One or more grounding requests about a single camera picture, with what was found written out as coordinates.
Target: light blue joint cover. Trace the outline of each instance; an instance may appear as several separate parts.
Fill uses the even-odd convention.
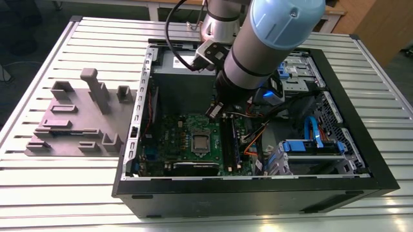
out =
[[[250,21],[257,37],[278,50],[308,39],[325,12],[325,0],[253,0]]]

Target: blue led light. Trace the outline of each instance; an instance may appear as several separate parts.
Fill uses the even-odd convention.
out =
[[[270,97],[273,94],[274,94],[274,93],[273,93],[271,91],[267,91],[267,92],[263,94],[263,96],[265,96],[265,97]]]

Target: computer chassis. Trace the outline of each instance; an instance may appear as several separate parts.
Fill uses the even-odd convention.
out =
[[[194,54],[198,45],[198,42],[174,42],[177,50],[186,54]],[[273,171],[247,176],[143,176],[132,173],[134,166],[139,167],[137,160],[146,159],[142,157],[145,150],[139,147],[145,139],[141,136],[147,122],[155,122],[154,116],[149,118],[147,113],[147,98],[154,98],[149,95],[149,83],[153,75],[162,70],[153,64],[166,51],[169,48],[162,42],[153,42],[147,49],[130,134],[120,152],[112,189],[112,196],[122,199],[139,218],[321,213],[364,197],[377,197],[398,189],[324,52],[306,48],[296,49],[292,56],[297,53],[309,58],[316,83],[325,91],[314,97],[313,104],[300,105],[292,111],[305,108],[302,118],[312,115],[322,120],[330,138],[344,143],[350,154],[345,156],[350,158],[345,158],[350,166],[345,171],[328,175],[271,175]],[[215,76],[214,72],[206,72],[206,75]],[[179,69],[178,73],[190,75],[191,72]]]

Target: white label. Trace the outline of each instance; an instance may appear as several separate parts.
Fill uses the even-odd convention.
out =
[[[194,60],[194,56],[181,56],[182,59],[191,64],[193,60]],[[174,57],[174,64],[173,64],[173,68],[175,69],[186,69],[186,66],[183,65],[183,63],[181,63],[179,59],[177,57]]]
[[[297,69],[294,67],[286,67],[286,71],[289,73],[297,73]]]
[[[259,171],[263,169],[263,164],[259,162],[259,160],[255,161],[255,166],[258,167]]]

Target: motherboard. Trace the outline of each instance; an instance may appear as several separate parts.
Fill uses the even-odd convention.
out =
[[[233,122],[234,136],[239,140],[246,134],[245,120],[229,118]],[[241,160],[242,152],[237,147],[234,168],[223,148],[222,125],[205,115],[163,115],[161,120],[158,145],[145,147],[146,175],[201,175],[227,176],[251,175],[250,160]]]

